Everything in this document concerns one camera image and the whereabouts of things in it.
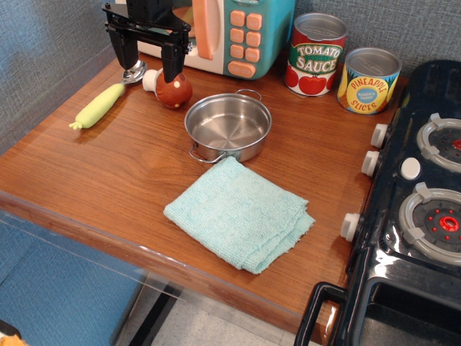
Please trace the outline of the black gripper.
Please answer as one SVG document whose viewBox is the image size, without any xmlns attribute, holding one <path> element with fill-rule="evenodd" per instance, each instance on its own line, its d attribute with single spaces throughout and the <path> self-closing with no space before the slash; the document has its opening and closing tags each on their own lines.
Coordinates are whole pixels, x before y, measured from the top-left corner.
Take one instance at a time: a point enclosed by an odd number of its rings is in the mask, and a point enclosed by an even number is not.
<svg viewBox="0 0 461 346">
<path fill-rule="evenodd" d="M 109 38 L 119 64 L 131 69 L 138 62 L 137 40 L 161 46 L 164 81 L 172 82 L 183 72 L 189 53 L 191 26 L 173 13 L 173 1 L 126 1 L 105 3 Z"/>
</svg>

